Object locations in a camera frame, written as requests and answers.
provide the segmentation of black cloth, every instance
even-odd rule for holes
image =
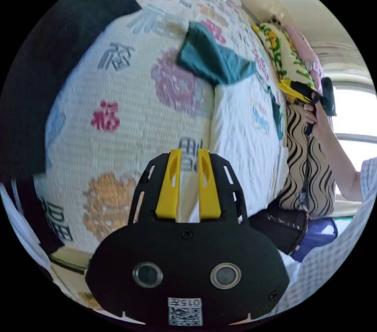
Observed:
[[[250,226],[269,238],[281,252],[291,255],[307,231],[309,218],[304,210],[285,210],[278,198],[267,209],[249,217]]]
[[[0,97],[0,182],[45,172],[45,125],[71,71],[136,0],[59,0],[33,28]]]
[[[14,188],[10,182],[5,183],[4,186],[15,207],[21,208],[18,211],[27,220],[39,240],[40,247],[46,254],[51,255],[59,248],[64,247],[64,243],[57,237],[48,223],[43,204],[35,193],[33,179],[16,181]]]

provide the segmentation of plaid fabric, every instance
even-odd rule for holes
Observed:
[[[314,248],[305,257],[297,281],[288,288],[269,317],[297,306],[313,295],[339,269],[361,236],[373,209],[377,194],[377,157],[364,161],[361,168],[364,203],[347,229],[332,243]]]

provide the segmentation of window frame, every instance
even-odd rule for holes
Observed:
[[[376,95],[376,90],[374,89],[373,84],[333,80],[333,87],[338,90],[362,91]],[[335,136],[339,141],[356,141],[377,144],[376,136],[352,133],[335,133]],[[348,201],[341,194],[335,194],[335,208],[334,212],[331,214],[331,217],[353,216],[356,214],[361,205],[361,202]]]

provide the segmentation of camera lens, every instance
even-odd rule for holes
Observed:
[[[210,280],[213,286],[218,289],[231,289],[241,279],[241,270],[238,266],[225,262],[213,268]]]
[[[134,281],[141,287],[154,288],[158,286],[163,278],[161,269],[151,262],[137,264],[132,272]]]

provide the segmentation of bed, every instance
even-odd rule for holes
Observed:
[[[198,149],[230,161],[248,216],[276,198],[288,172],[285,99],[251,29],[255,20],[276,14],[278,2],[268,4],[271,10],[259,6],[259,17],[240,0],[137,2],[142,10],[112,22],[69,76],[46,125],[47,172],[34,179],[46,218],[64,242],[51,256],[55,283],[102,313],[84,271],[103,239],[126,224],[134,189],[152,158],[183,150],[185,202],[177,222],[198,222]],[[202,22],[219,44],[254,61],[257,73],[214,89],[177,66],[190,21]],[[288,267],[290,258],[283,259]]]

